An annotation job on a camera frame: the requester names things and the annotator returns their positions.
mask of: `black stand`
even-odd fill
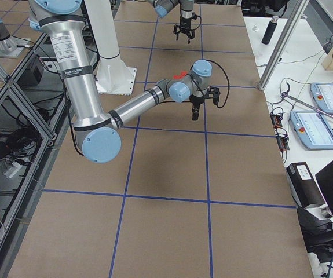
[[[333,255],[333,223],[319,220],[304,208],[298,208],[297,212],[306,251],[317,254],[320,262],[330,262]]]

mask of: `grid of blue tape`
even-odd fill
[[[149,82],[148,81],[148,75],[149,75],[149,69],[150,69],[150,66],[151,66],[151,59],[152,59],[153,50],[157,49],[157,48],[154,47],[154,44],[155,44],[155,37],[156,37],[156,32],[157,32],[157,27],[158,27],[159,22],[158,22],[158,19],[156,21],[142,21],[142,22],[149,22],[149,23],[154,23],[155,24],[155,29],[154,29],[153,38],[152,38],[152,46],[151,46],[151,48],[130,47],[129,46],[129,48],[150,49],[150,55],[149,55],[149,60],[148,60],[148,67],[147,67],[147,73],[146,73],[145,81],[136,81],[136,83],[144,84],[144,89],[146,89],[147,84],[154,83],[154,82]],[[237,25],[225,25],[225,26],[244,27],[244,26],[237,26]],[[203,37],[203,30],[201,30],[201,49],[200,50],[193,50],[193,51],[200,52],[201,53],[201,58],[203,58],[203,55],[204,55],[202,37]],[[231,87],[255,88],[254,86],[231,86]],[[207,213],[207,215],[208,215],[207,224],[208,224],[208,243],[209,243],[210,277],[211,278],[214,277],[213,240],[212,240],[212,224],[211,224],[211,204],[295,209],[295,206],[286,206],[286,205],[278,205],[278,204],[242,203],[242,202],[226,202],[226,201],[219,201],[219,200],[211,200],[211,198],[210,198],[209,168],[208,168],[208,164],[209,164],[209,161],[208,161],[208,134],[220,134],[220,135],[226,135],[226,136],[253,136],[253,137],[268,137],[268,138],[274,138],[274,136],[261,135],[261,134],[220,133],[220,132],[207,131],[207,115],[206,115],[206,107],[205,106],[204,106],[203,117],[204,117],[204,131],[157,129],[157,128],[140,127],[141,117],[138,117],[136,127],[125,126],[124,128],[134,129],[136,132],[135,132],[135,135],[134,135],[133,149],[132,149],[131,156],[130,156],[129,169],[128,169],[128,173],[127,173],[126,185],[125,185],[125,189],[124,189],[123,194],[106,193],[106,192],[68,191],[68,190],[59,190],[59,189],[44,189],[44,192],[71,193],[71,194],[83,194],[83,195],[101,195],[101,196],[114,196],[114,197],[121,197],[122,198],[122,206],[121,206],[120,215],[119,215],[118,227],[117,227],[117,230],[116,230],[115,244],[114,244],[114,249],[113,249],[113,252],[112,252],[111,267],[110,267],[109,274],[108,274],[109,278],[112,278],[112,274],[114,272],[115,260],[116,260],[116,251],[117,251],[117,247],[118,247],[119,240],[120,240],[122,219],[123,219],[123,215],[124,215],[126,200],[128,198],[169,200],[169,201],[178,201],[178,202],[193,202],[193,203],[204,203],[204,204],[206,204],[207,212],[208,212]],[[129,194],[127,194],[127,190],[128,190],[128,187],[129,187],[129,180],[130,180],[131,170],[132,170],[132,166],[133,166],[134,152],[136,150],[137,137],[138,137],[139,130],[163,130],[163,131],[173,131],[173,132],[187,132],[187,133],[202,133],[202,134],[204,134],[205,159],[206,159],[206,187],[207,187],[207,199],[206,200],[185,199],[185,198],[175,198],[175,197],[142,196],[142,195],[129,195]]]
[[[21,12],[21,11],[13,11],[12,9],[13,9],[18,3],[19,3],[19,1],[16,1],[16,3],[15,3],[12,7],[10,7],[9,10],[0,10],[0,12],[5,13],[5,15],[3,15],[3,16],[1,17],[1,19],[3,19],[8,13],[28,13],[28,12]],[[8,28],[9,25],[11,25],[11,26],[18,26],[18,28],[17,28],[17,29],[15,30],[15,32],[13,32],[13,34],[12,34],[12,35],[15,35],[15,34],[19,31],[19,29],[20,29],[22,26],[25,26],[25,22],[26,22],[27,20],[28,20],[28,19],[25,19],[25,20],[22,22],[22,24],[6,24],[6,27]]]

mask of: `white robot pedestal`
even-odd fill
[[[121,60],[114,20],[109,1],[86,1],[86,9],[101,56],[97,71],[99,93],[131,94],[137,69]]]
[[[101,58],[97,71],[97,89],[100,94],[126,94],[133,91],[136,68],[128,68],[120,56],[106,60]]]

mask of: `red clip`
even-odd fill
[[[188,71],[182,71],[180,73],[180,75],[174,75],[173,78],[174,79],[182,79],[183,77],[185,77],[187,75]]]

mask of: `black water bottle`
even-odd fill
[[[268,23],[268,27],[265,30],[265,34],[263,36],[263,39],[261,40],[261,43],[267,45],[270,42],[270,39],[272,38],[273,33],[275,32],[275,29],[277,27],[277,20],[278,16],[272,17],[272,20]]]

